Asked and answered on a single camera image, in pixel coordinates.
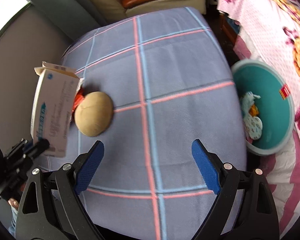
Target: teal basin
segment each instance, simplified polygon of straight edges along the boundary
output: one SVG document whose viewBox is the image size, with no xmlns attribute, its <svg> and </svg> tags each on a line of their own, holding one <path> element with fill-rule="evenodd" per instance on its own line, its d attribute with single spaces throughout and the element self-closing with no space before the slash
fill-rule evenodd
<svg viewBox="0 0 300 240">
<path fill-rule="evenodd" d="M 257 155 L 270 155 L 278 152 L 287 143 L 294 125 L 294 105 L 291 96 L 285 100 L 279 90 L 283 79 L 269 65 L 245 59 L 231 68 L 239 98 L 248 91 L 261 96 L 255 104 L 262 121 L 262 136 L 252 144 L 247 142 L 250 152 Z"/>
</svg>

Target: jeans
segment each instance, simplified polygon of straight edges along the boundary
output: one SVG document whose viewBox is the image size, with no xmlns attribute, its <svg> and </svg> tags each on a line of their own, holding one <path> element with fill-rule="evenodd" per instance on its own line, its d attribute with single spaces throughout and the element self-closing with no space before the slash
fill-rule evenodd
<svg viewBox="0 0 300 240">
<path fill-rule="evenodd" d="M 15 237 L 18 211 L 14 207 L 11 207 L 11 210 L 12 210 L 12 222 L 11 222 L 11 227 L 9 227 L 9 233 L 12 234 L 13 237 Z"/>
</svg>

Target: person's hand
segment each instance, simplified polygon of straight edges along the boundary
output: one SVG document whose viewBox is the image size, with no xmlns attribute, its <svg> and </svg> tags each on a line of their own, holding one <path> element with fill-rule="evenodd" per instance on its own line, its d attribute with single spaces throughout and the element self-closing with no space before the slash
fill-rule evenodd
<svg viewBox="0 0 300 240">
<path fill-rule="evenodd" d="M 10 204 L 10 206 L 12 206 L 13 208 L 15 208 L 16 210 L 18 210 L 19 208 L 19 203 L 18 201 L 16 201 L 14 198 L 11 198 L 8 200 L 8 203 Z"/>
<path fill-rule="evenodd" d="M 25 187 L 26 187 L 26 184 L 24 183 L 24 184 L 21 186 L 20 190 L 23 192 L 23 191 L 25 190 Z M 10 204 L 10 206 L 12 206 L 12 207 L 15 208 L 16 210 L 18 210 L 18 208 L 19 208 L 19 203 L 18 203 L 18 201 L 16 201 L 14 198 L 10 198 L 10 199 L 8 200 L 8 203 Z"/>
</svg>

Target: beige sofa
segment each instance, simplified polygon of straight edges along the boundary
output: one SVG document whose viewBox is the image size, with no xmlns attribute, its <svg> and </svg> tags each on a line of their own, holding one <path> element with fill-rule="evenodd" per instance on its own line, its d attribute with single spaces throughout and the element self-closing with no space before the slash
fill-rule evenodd
<svg viewBox="0 0 300 240">
<path fill-rule="evenodd" d="M 206 0 L 154 0 L 128 9 L 122 6 L 122 0 L 91 0 L 91 2 L 109 23 L 139 14 L 178 7 L 193 7 L 201 14 L 206 14 Z"/>
</svg>

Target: barcode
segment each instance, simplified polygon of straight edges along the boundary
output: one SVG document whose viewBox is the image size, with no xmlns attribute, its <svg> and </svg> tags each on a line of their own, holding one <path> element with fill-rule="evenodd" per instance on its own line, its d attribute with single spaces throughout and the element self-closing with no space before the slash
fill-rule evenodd
<svg viewBox="0 0 300 240">
<path fill-rule="evenodd" d="M 66 71 L 66 68 L 63 67 L 63 66 L 57 66 L 57 65 L 54 65 L 54 68 L 55 68 L 55 69 L 58 69 L 58 70 Z"/>
</svg>

